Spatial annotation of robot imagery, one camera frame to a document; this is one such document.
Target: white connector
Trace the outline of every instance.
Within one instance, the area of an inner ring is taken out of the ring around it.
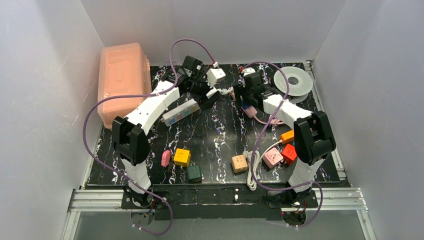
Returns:
[[[248,68],[244,68],[241,73],[243,74],[243,77],[249,75],[249,74],[253,74],[256,71],[252,68],[252,67],[248,67]]]
[[[208,85],[211,87],[215,86],[217,82],[220,82],[226,77],[224,70],[222,70],[221,68],[210,68],[206,72],[206,75],[207,75]]]

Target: black bracket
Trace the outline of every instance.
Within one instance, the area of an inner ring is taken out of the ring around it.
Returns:
[[[128,118],[117,116],[112,123],[113,149],[135,166],[150,153],[150,145],[141,124],[134,125]]]
[[[302,206],[306,203],[310,208],[318,207],[317,196],[314,190],[305,190],[302,195],[298,195],[295,199],[288,195],[287,191],[268,191],[266,193],[266,200],[268,207],[271,209],[292,208],[292,204],[295,202],[299,202]]]
[[[207,97],[207,93],[212,89],[208,84],[208,70],[209,67],[202,61],[191,56],[186,56],[182,65],[176,67],[179,94],[191,94],[202,110],[210,109],[221,95],[217,92],[210,98]],[[174,73],[168,70],[162,80],[175,83]]]
[[[244,86],[238,83],[232,87],[237,107],[253,106],[263,112],[264,100],[271,95],[280,94],[269,84],[264,84],[259,72],[251,73],[243,77],[243,80]]]
[[[307,118],[297,119],[293,129],[297,156],[310,166],[320,158],[325,159],[336,149],[329,118],[323,111],[312,113]]]

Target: power strip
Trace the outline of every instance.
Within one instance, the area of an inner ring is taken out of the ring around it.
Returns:
[[[206,94],[207,98],[210,98],[216,92],[217,89],[213,88]],[[162,115],[161,121],[164,122],[167,127],[169,127],[199,109],[200,107],[198,103],[194,99],[190,99],[184,102],[183,104],[177,106],[176,108],[168,111],[167,113],[164,113]]]

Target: small pink object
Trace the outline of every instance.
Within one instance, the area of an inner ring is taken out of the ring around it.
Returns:
[[[258,111],[253,106],[249,107],[248,109],[243,109],[243,111],[249,118],[253,118],[253,116],[258,114]]]
[[[279,162],[281,162],[283,160],[283,156],[281,155],[281,153],[279,153],[279,151],[273,147],[271,148],[271,150],[267,151],[264,155],[263,155],[263,161],[266,163],[266,165],[272,169],[273,167],[275,167]]]
[[[168,164],[170,164],[170,159],[171,159],[171,151],[170,150],[164,151],[162,154],[162,161],[160,162],[162,167],[168,166]]]
[[[278,124],[280,122],[280,120],[278,119],[278,118],[274,118],[274,119],[272,119],[271,120],[271,125],[276,125],[276,124]]]

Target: beige cube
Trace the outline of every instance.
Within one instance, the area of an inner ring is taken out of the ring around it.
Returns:
[[[233,156],[231,159],[231,165],[234,173],[241,173],[248,169],[248,162],[244,155]]]

